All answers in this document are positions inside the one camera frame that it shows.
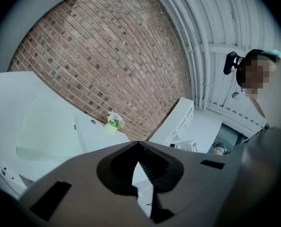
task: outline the white pipe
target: white pipe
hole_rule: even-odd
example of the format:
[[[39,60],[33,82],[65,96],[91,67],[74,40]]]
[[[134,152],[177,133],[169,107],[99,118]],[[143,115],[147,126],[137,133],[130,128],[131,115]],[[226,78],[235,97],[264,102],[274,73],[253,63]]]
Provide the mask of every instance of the white pipe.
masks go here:
[[[198,6],[195,4],[195,0],[185,0],[194,16],[194,19],[197,23],[197,28],[201,36],[202,44],[204,47],[204,63],[205,63],[205,90],[204,90],[204,104],[203,109],[207,107],[207,100],[209,96],[210,86],[211,86],[211,58],[210,58],[210,49],[208,46],[207,35],[205,32],[204,22],[199,13]]]
[[[190,71],[190,76],[192,77],[192,79],[191,79],[192,88],[191,88],[191,89],[192,89],[193,101],[195,101],[195,104],[197,105],[197,103],[198,103],[198,99],[197,99],[197,95],[198,95],[198,89],[197,89],[197,73],[196,73],[196,65],[195,65],[195,60],[194,60],[194,54],[193,54],[193,51],[192,51],[192,50],[193,50],[192,44],[191,44],[191,41],[190,41],[190,39],[189,39],[189,37],[188,37],[187,28],[186,28],[186,26],[185,26],[185,24],[184,24],[184,22],[183,22],[183,19],[182,19],[181,15],[180,15],[179,11],[177,10],[177,8],[176,8],[176,6],[175,6],[175,4],[173,3],[172,0],[168,0],[168,1],[169,1],[170,5],[172,6],[172,8],[174,9],[174,11],[175,11],[175,13],[176,13],[176,16],[178,17],[178,19],[179,19],[179,21],[180,21],[180,23],[181,23],[181,25],[182,25],[182,27],[183,27],[183,30],[184,30],[185,35],[186,35],[186,38],[187,38],[187,43],[188,43],[189,46],[190,46],[190,50],[191,50],[191,60],[192,60],[192,61],[190,61],[187,48],[186,48],[186,46],[185,46],[185,44],[184,44],[184,41],[183,41],[183,37],[180,36],[180,37],[181,37],[181,40],[182,40],[183,49],[184,49],[185,52],[186,52],[187,61],[188,61],[188,67],[189,67],[189,69],[191,68],[191,67],[190,67],[190,64],[192,64],[192,67],[193,67],[193,73],[192,73],[192,71]]]
[[[192,20],[189,17],[188,11],[186,10],[184,4],[182,3],[181,0],[173,0],[177,7],[179,8],[179,11],[181,12],[183,18],[185,19],[188,28],[192,34],[191,38],[195,44],[195,57],[196,57],[196,62],[198,64],[197,68],[199,69],[199,108],[202,108],[202,100],[203,100],[203,68],[202,68],[202,58],[201,58],[201,51],[199,48],[199,42],[197,40],[197,34],[194,28],[194,25],[192,23]]]

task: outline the white corrugated ceiling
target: white corrugated ceiling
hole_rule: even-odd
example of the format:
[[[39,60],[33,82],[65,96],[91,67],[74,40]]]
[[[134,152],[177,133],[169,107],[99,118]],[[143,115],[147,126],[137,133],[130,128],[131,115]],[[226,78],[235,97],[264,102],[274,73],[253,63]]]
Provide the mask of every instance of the white corrugated ceiling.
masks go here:
[[[244,56],[251,49],[281,51],[281,29],[260,0],[161,0],[187,54],[193,100],[247,127],[265,119],[243,95],[235,73],[224,75],[226,55]],[[231,97],[239,92],[239,100]]]

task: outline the white desk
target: white desk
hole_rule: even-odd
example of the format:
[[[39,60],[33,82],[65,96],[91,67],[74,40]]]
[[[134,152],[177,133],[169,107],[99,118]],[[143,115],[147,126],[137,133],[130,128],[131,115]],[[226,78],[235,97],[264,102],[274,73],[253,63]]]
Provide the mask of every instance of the white desk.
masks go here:
[[[36,181],[60,164],[30,161],[19,158],[16,153],[24,116],[39,94],[50,99],[59,109],[70,111],[74,115],[84,153],[129,141],[127,136],[119,131],[112,136],[108,135],[102,123],[62,99],[33,72],[0,73],[0,161],[11,168],[11,171]]]

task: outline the light green pot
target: light green pot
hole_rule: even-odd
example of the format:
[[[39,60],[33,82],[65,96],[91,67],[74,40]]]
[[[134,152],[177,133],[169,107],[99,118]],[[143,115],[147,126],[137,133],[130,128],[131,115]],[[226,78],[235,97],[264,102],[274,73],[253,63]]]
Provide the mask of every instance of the light green pot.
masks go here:
[[[109,135],[113,135],[117,131],[117,128],[111,125],[109,122],[105,124],[104,129],[107,131]]]

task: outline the person's hand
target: person's hand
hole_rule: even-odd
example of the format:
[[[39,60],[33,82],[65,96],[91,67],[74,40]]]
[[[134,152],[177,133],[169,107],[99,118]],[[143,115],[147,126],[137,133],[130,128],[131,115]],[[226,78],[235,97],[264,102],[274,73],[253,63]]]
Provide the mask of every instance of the person's hand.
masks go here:
[[[215,154],[215,155],[218,155],[218,156],[223,156],[222,151],[221,151],[218,147],[216,147],[216,148],[214,149],[214,154]]]

